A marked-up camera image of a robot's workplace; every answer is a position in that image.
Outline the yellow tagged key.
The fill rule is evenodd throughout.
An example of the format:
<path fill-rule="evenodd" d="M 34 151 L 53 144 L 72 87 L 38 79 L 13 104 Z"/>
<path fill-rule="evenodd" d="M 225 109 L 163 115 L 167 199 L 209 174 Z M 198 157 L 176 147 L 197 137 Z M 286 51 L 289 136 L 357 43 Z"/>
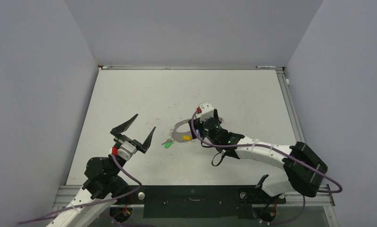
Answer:
<path fill-rule="evenodd" d="M 191 136 L 188 136 L 188 135 L 184 135 L 184 136 L 182 136 L 182 139 L 183 139 L 184 141 L 191 141 L 191 140 L 192 140 L 192 137 L 191 137 Z"/>

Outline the metal key ring plate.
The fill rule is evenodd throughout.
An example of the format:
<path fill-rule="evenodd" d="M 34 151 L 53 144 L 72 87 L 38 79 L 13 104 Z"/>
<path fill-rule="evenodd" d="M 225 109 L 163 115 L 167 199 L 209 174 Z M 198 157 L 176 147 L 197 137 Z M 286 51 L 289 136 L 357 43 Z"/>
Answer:
<path fill-rule="evenodd" d="M 188 130 L 185 130 L 185 131 L 179 130 L 181 126 L 188 124 L 188 122 L 189 122 L 189 119 L 177 122 L 174 125 L 174 127 L 170 130 L 170 133 L 169 133 L 170 139 L 174 140 L 174 142 L 177 142 L 177 143 L 189 142 L 189 141 L 184 141 L 182 139 L 182 136 L 184 135 L 191 136 L 190 128 L 188 128 Z"/>

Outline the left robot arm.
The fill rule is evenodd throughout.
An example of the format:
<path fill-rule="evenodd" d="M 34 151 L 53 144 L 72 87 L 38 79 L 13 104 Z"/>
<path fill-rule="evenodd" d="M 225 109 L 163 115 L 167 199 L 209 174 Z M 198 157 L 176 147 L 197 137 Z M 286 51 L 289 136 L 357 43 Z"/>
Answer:
<path fill-rule="evenodd" d="M 142 183 L 123 168 L 136 152 L 148 151 L 154 134 L 151 130 L 143 143 L 126 136 L 124 132 L 136 118 L 135 114 L 111 129 L 114 145 L 109 155 L 87 162 L 87 180 L 65 208 L 54 212 L 56 217 L 48 223 L 49 227 L 87 227 L 111 205 L 124 203 L 142 188 Z"/>

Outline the green tagged key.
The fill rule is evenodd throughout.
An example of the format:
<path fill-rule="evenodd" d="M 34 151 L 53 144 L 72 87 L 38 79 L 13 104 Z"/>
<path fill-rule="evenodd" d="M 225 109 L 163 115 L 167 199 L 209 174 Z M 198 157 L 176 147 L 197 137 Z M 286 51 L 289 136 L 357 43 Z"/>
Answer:
<path fill-rule="evenodd" d="M 161 145 L 164 146 L 164 148 L 170 148 L 170 146 L 174 143 L 174 140 L 172 139 L 167 139 L 165 142 L 163 142 Z"/>

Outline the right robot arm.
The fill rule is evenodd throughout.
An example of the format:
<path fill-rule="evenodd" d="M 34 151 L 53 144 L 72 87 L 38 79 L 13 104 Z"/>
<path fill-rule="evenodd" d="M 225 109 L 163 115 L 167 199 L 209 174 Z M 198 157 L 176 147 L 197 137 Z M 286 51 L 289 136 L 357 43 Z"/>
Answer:
<path fill-rule="evenodd" d="M 328 167 L 324 161 L 304 142 L 295 145 L 274 145 L 257 142 L 242 134 L 230 132 L 221 127 L 217 113 L 201 120 L 193 116 L 188 121 L 192 137 L 199 139 L 203 147 L 215 148 L 226 157 L 248 159 L 281 169 L 285 177 L 256 187 L 255 196 L 260 202 L 268 202 L 273 196 L 286 192 L 298 192 L 313 198 Z"/>

